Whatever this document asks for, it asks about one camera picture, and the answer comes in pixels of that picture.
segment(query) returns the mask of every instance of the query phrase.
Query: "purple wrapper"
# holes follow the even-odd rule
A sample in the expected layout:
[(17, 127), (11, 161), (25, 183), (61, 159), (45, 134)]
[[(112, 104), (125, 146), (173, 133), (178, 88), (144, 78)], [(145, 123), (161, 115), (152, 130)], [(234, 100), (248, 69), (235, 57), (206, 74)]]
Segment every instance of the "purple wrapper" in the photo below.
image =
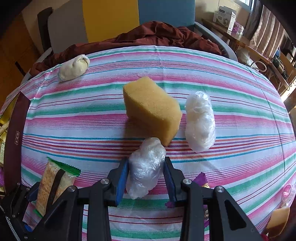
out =
[[(199, 186), (203, 186), (207, 183), (207, 177), (205, 175), (205, 173), (201, 172), (200, 174), (198, 174), (198, 176), (193, 180), (193, 182), (197, 183)], [(165, 203), (165, 206), (167, 208), (174, 208), (175, 205), (174, 203), (172, 203), (171, 201), (168, 201)], [(205, 225), (204, 227), (206, 228), (207, 226), (209, 226), (209, 218), (205, 218)]]
[(0, 167), (0, 187), (4, 187), (4, 171)]

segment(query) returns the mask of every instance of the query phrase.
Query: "wooden desk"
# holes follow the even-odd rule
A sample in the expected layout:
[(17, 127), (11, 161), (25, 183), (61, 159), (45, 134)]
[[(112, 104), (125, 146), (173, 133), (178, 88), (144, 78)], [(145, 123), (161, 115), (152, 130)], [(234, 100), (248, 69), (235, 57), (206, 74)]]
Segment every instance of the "wooden desk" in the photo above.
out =
[(264, 57), (262, 54), (258, 53), (256, 50), (254, 50), (253, 48), (251, 48), (249, 46), (250, 40), (248, 40), (244, 36), (237, 34), (237, 33), (233, 33), (231, 31), (227, 30), (226, 28), (224, 28), (212, 21), (206, 20), (206, 19), (202, 19), (202, 23), (209, 30), (211, 30), (213, 28), (214, 30), (216, 30), (217, 32), (219, 32), (220, 34), (222, 34), (223, 36), (228, 38), (230, 40), (229, 47), (234, 52), (237, 50), (238, 46), (241, 46), (242, 48), (245, 48), (249, 52), (258, 56), (261, 60), (263, 60), (263, 62), (265, 64), (267, 64), (267, 65), (271, 64), (271, 61), (268, 58)]

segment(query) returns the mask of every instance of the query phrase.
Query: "tablecloth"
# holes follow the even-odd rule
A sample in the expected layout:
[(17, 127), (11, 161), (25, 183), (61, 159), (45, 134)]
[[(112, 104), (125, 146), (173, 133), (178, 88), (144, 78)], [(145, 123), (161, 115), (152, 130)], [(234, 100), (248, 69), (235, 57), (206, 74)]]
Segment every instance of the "tablecloth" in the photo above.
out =
[[(2, 108), (19, 90), (31, 100), (21, 154), (25, 185), (40, 181), (47, 156), (81, 169), (74, 183), (80, 188), (106, 177), (144, 139), (128, 121), (122, 86), (149, 76), (183, 112), (166, 148), (174, 167), (190, 179), (204, 172), (211, 187), (224, 186), (256, 228), (264, 229), (282, 204), (284, 184), (296, 181), (296, 143), (285, 106), (263, 75), (224, 57), (177, 47), (126, 47), (88, 57), (90, 66), (81, 77), (59, 83), (58, 65), (20, 86)], [(216, 142), (203, 153), (190, 150), (184, 135), (184, 104), (195, 91), (210, 96), (216, 121)], [(142, 199), (124, 194), (117, 208), (109, 208), (112, 239), (179, 240), (183, 209), (167, 208), (167, 200), (163, 176)], [(34, 203), (24, 218), (32, 227), (39, 221), (33, 209)]]

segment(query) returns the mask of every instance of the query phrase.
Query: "screw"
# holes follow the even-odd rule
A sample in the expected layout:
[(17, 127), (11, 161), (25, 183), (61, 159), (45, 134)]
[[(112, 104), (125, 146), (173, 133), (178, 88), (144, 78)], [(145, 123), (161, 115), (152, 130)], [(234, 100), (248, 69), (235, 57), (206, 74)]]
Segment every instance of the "screw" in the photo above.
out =
[(108, 183), (109, 183), (109, 179), (108, 178), (101, 179), (101, 184), (108, 184)]
[(185, 179), (183, 179), (183, 183), (184, 184), (191, 184), (192, 181), (190, 179), (188, 179), (188, 178), (185, 178)]
[(224, 187), (218, 186), (216, 187), (217, 192), (224, 192)]
[(76, 189), (75, 186), (69, 186), (69, 187), (67, 188), (67, 191), (68, 191), (68, 192), (74, 192), (75, 189)]

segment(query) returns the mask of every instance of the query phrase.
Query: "brown sponge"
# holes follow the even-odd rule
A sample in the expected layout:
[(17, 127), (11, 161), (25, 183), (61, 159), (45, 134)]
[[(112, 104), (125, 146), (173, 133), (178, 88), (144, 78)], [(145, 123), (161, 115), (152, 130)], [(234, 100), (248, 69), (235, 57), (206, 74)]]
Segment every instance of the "brown sponge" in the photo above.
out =
[(126, 114), (168, 146), (179, 130), (182, 117), (179, 103), (149, 77), (123, 86)]

